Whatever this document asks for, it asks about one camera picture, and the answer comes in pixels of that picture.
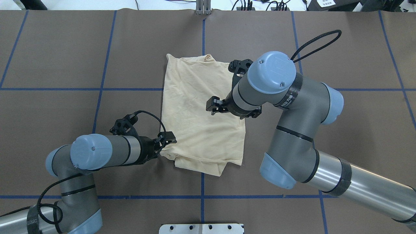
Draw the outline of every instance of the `beige cloth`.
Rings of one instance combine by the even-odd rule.
[[[162,121],[178,143],[167,145],[161,155],[175,160],[176,167],[215,176],[221,175],[227,162],[241,166],[244,119],[205,111],[211,96],[225,98],[231,91],[228,63],[217,62],[211,55],[166,57]]]

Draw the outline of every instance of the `folded cloth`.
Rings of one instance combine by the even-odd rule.
[[[162,121],[178,141],[161,155],[175,166],[220,176],[227,162],[241,166],[245,122],[230,113],[211,115],[205,110],[211,96],[225,98],[231,91],[228,63],[211,55],[175,58],[167,54]]]

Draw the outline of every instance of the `white label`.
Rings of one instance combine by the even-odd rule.
[[[334,0],[317,0],[317,2],[321,7],[329,7],[335,5]]]

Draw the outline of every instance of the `robotic arm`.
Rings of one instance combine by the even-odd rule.
[[[345,197],[404,223],[416,232],[416,191],[363,168],[331,156],[313,146],[320,124],[330,124],[341,114],[340,92],[296,73],[281,52],[263,54],[255,62],[234,60],[231,92],[223,100],[211,97],[206,110],[256,118],[269,102],[283,109],[272,143],[260,167],[269,182],[291,189],[296,181],[322,192]]]
[[[176,143],[172,132],[163,132],[156,139],[139,136],[133,125],[137,111],[118,119],[110,132],[113,135],[90,134],[78,137],[72,144],[52,151],[46,169],[60,181],[49,186],[38,203],[0,217],[2,234],[93,234],[102,226],[95,182],[92,173],[105,167],[144,164],[156,158],[163,147]],[[60,184],[60,201],[54,206],[41,204],[44,194]]]

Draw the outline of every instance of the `blue joint cap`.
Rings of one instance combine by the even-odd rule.
[[[102,168],[113,154],[110,140],[101,134],[79,136],[71,146],[74,167],[85,170]]]
[[[267,153],[264,153],[260,174],[268,182],[284,189],[292,189],[296,184],[296,180]]]
[[[103,226],[103,220],[101,217],[101,209],[99,209],[95,214],[85,220],[78,227],[74,228],[68,234],[94,234],[100,230]]]
[[[329,111],[327,117],[321,124],[331,124],[337,119],[338,115],[341,114],[342,109],[344,108],[344,97],[340,92],[329,87],[327,84],[322,84],[324,84],[328,89]]]
[[[250,85],[264,94],[276,94],[289,88],[296,77],[296,67],[289,57],[270,51],[258,58],[248,69]]]
[[[64,146],[67,146],[67,144],[62,145],[61,147],[59,147],[59,148],[55,149],[54,151],[50,152],[48,154],[48,156],[46,157],[45,167],[46,167],[46,170],[49,172],[49,174],[51,176],[58,177],[52,169],[52,161],[53,161],[53,158],[55,157],[56,152],[58,152],[58,150],[60,150]]]

